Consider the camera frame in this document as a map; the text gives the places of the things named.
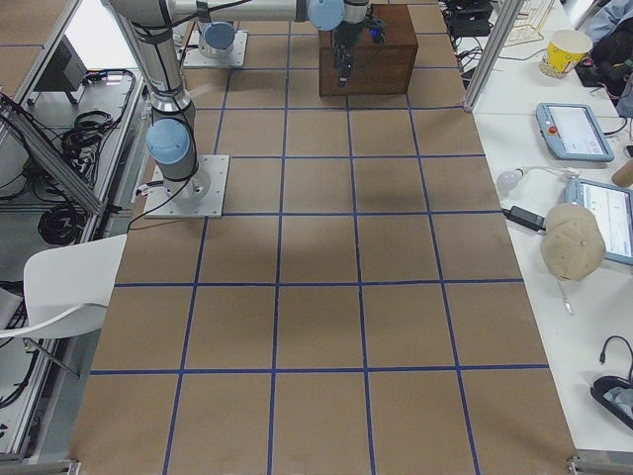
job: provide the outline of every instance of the chair leg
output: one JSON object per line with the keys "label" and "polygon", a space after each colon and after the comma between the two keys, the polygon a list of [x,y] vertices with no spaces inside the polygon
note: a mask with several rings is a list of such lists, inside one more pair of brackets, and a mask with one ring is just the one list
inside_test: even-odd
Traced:
{"label": "chair leg", "polygon": [[50,361],[52,361],[53,363],[55,363],[57,366],[59,366],[61,369],[69,372],[70,374],[72,374],[76,379],[79,379],[79,373],[77,371],[73,371],[72,369],[70,369],[70,367],[66,364],[64,364],[59,358],[55,358],[50,351],[48,351],[46,348],[44,348],[43,346],[41,346],[39,343],[37,343],[34,339],[32,338],[24,338],[26,341],[29,342],[29,344],[31,344],[32,346],[34,346],[35,348],[37,348],[39,351],[42,352],[42,354],[44,355],[44,357],[48,358]]}

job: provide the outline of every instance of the chair backrest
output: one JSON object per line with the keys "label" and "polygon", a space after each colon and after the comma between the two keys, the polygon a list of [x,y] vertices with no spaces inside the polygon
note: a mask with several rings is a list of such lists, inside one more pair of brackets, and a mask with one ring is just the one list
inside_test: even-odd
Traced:
{"label": "chair backrest", "polygon": [[35,326],[0,330],[0,338],[32,339],[68,338],[89,333],[103,326],[108,307],[100,304],[79,304]]}
{"label": "chair backrest", "polygon": [[[127,235],[107,237],[33,255],[24,269],[28,327],[40,328],[48,322],[51,334],[64,326],[64,336],[74,336],[95,330],[94,323],[80,325],[76,320],[89,319],[91,313],[97,317],[96,322],[100,319],[103,325],[103,315],[99,314],[105,315],[104,308],[110,303],[126,239]],[[43,336],[44,333],[42,328],[39,337],[64,337]]]}

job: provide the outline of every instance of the paper cup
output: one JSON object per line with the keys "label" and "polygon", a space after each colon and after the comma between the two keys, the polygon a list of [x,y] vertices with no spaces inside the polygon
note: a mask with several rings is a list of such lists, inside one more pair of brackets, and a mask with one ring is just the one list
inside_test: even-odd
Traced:
{"label": "paper cup", "polygon": [[539,69],[551,77],[565,77],[591,50],[591,38],[576,30],[561,30],[552,35]]}

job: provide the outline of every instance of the metal frame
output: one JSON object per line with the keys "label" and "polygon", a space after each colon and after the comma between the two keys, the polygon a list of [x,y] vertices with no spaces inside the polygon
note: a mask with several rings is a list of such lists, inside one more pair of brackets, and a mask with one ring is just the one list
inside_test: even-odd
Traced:
{"label": "metal frame", "polygon": [[631,473],[633,473],[633,465],[595,462],[582,460],[579,457],[570,458],[567,465],[572,475],[631,475]]}
{"label": "metal frame", "polygon": [[74,460],[52,463],[36,463],[30,465],[0,466],[0,475],[55,475],[65,473],[78,475],[81,464]]}
{"label": "metal frame", "polygon": [[493,71],[495,61],[497,61],[498,55],[505,45],[505,40],[514,26],[514,20],[516,20],[518,12],[521,10],[523,1],[524,0],[505,0],[503,2],[493,32],[486,43],[484,53],[477,64],[473,79],[464,95],[462,104],[466,112],[473,112],[475,103],[484,90],[484,86],[486,86],[486,82],[488,82],[488,78]]}
{"label": "metal frame", "polygon": [[[147,214],[147,218],[220,218],[225,202],[226,177],[228,175],[228,155],[198,155],[198,163],[211,177],[209,190],[202,198],[192,197],[179,200],[176,196],[166,203],[168,199],[163,187],[150,188],[145,202],[144,211],[147,213],[153,208],[155,211]],[[161,181],[162,173],[156,166],[152,180]]]}

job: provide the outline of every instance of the white table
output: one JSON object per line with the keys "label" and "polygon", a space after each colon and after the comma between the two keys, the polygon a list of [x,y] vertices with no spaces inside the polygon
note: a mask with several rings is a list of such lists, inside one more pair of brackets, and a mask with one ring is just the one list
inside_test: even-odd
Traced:
{"label": "white table", "polygon": [[[605,91],[584,88],[575,72],[565,78],[556,79],[543,74],[538,64],[542,52],[526,60],[503,59],[504,57],[526,58],[545,49],[552,35],[559,30],[571,30],[572,26],[560,2],[554,2],[537,42],[504,47],[495,63],[486,87],[475,104],[476,114],[533,114],[540,102],[583,103],[591,106],[597,116],[617,117],[615,108]],[[485,48],[488,38],[478,39]],[[476,46],[473,39],[462,39],[458,51]]]}
{"label": "white table", "polygon": [[[581,177],[609,183],[628,159],[623,151],[631,143],[628,127],[609,139],[613,162],[587,163],[554,158],[531,114],[476,114],[475,119],[493,179],[518,166],[572,166]],[[600,119],[600,124],[605,131],[616,130],[622,119]],[[505,208],[517,205],[545,216],[563,201],[565,185],[554,174],[531,170],[499,198]],[[585,280],[563,283],[574,311],[570,315],[541,257],[542,236],[515,223],[508,222],[508,229],[576,449],[633,452],[633,432],[589,394],[598,377],[625,377],[628,371],[630,355],[621,342],[609,346],[606,364],[600,365],[598,356],[611,334],[633,341],[633,269],[604,261]]]}

